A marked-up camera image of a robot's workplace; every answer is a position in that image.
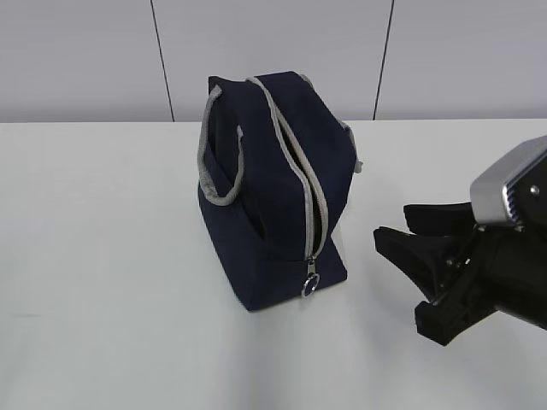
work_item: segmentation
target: zipper tab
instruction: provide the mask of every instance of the zipper tab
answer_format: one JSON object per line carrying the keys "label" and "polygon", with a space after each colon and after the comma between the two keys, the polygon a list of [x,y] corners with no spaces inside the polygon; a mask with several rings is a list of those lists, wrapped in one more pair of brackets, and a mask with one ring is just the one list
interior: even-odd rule
{"label": "zipper tab", "polygon": [[319,273],[315,271],[315,258],[312,256],[308,259],[308,276],[302,287],[302,297],[308,297],[315,292],[315,289],[317,289],[317,286],[319,285],[320,278]]}

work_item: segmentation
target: table surface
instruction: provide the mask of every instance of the table surface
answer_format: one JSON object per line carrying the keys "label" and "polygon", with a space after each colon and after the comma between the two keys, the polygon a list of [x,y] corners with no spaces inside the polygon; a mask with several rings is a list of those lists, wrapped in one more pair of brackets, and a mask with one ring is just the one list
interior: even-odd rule
{"label": "table surface", "polygon": [[403,205],[463,202],[547,120],[356,121],[347,282],[238,303],[197,205],[196,123],[0,125],[0,408],[544,409],[547,333],[495,313],[447,348],[374,251]]}

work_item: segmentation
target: gray trim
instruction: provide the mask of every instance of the gray trim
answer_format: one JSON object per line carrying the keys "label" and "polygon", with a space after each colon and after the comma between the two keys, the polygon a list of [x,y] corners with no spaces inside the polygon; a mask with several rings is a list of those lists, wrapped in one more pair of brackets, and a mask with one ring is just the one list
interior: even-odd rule
{"label": "gray trim", "polygon": [[272,98],[272,95],[258,78],[249,77],[247,81],[253,83],[254,85],[258,85],[260,89],[262,90],[262,92],[264,93],[264,96],[266,97],[266,101],[268,102],[268,106],[270,108],[270,116],[272,118],[273,128],[275,130],[275,136],[277,137],[279,141],[279,146],[281,147],[281,151],[283,152],[285,159],[289,163],[289,167],[291,167],[291,170],[297,175],[298,179],[300,179],[300,182],[302,183],[303,193],[304,193],[304,207],[305,207],[305,214],[306,214],[306,246],[304,250],[304,253],[305,253],[304,259],[308,259],[314,253],[313,247],[314,247],[314,229],[315,229],[314,207],[312,204],[313,196],[312,196],[311,187],[309,185],[309,181],[304,175],[304,173],[300,170],[300,168],[298,167],[294,159],[292,158],[285,144],[285,140],[283,139],[283,134],[281,133],[281,128],[279,126],[278,114],[280,114],[280,111],[277,105],[275,105],[275,101]]}
{"label": "gray trim", "polygon": [[205,156],[205,149],[207,148],[207,138],[209,134],[209,116],[211,115],[211,109],[216,99],[222,94],[222,89],[216,85],[215,88],[210,92],[209,99],[205,105],[205,110],[203,112],[203,121],[202,121],[202,130],[199,134],[199,145],[197,148],[197,170],[199,172],[199,186],[201,187],[205,198],[214,205],[225,207],[230,205],[238,196],[239,190],[241,189],[241,182],[243,180],[244,174],[244,158],[243,158],[243,149],[241,148],[241,138],[243,137],[243,131],[241,127],[238,126],[238,173],[236,178],[233,181],[233,187],[228,191],[226,196],[219,196],[215,183],[211,178],[209,170],[205,167],[203,158]]}
{"label": "gray trim", "polygon": [[325,193],[323,192],[323,189],[321,188],[321,183],[317,179],[317,175],[315,175],[314,169],[312,168],[311,164],[308,161],[308,157],[306,154],[304,154],[304,151],[302,147],[300,146],[300,143],[297,140],[297,137],[294,135],[294,132],[291,129],[291,126],[289,126],[289,123],[285,119],[285,116],[281,113],[279,108],[276,106],[275,110],[277,112],[277,116],[279,118],[279,123],[281,124],[281,128],[285,131],[287,134],[287,137],[289,138],[289,141],[291,142],[292,148],[294,149],[294,152],[300,161],[300,164],[302,165],[302,168],[304,170],[304,173],[309,179],[309,184],[311,185],[311,188],[314,190],[315,198],[317,199],[317,208],[319,209],[319,214],[321,217],[321,242],[319,243],[319,246],[317,249],[314,249],[313,257],[317,257],[318,254],[321,253],[323,250],[323,246],[325,246],[326,237],[328,233],[328,206],[326,204],[326,198]]}

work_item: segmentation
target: lunch bag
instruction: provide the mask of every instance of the lunch bag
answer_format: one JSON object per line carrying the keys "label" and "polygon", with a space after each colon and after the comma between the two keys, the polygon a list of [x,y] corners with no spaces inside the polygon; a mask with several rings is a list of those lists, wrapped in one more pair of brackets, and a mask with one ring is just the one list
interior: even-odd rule
{"label": "lunch bag", "polygon": [[197,165],[205,224],[249,311],[347,279],[331,234],[361,163],[307,78],[210,77]]}

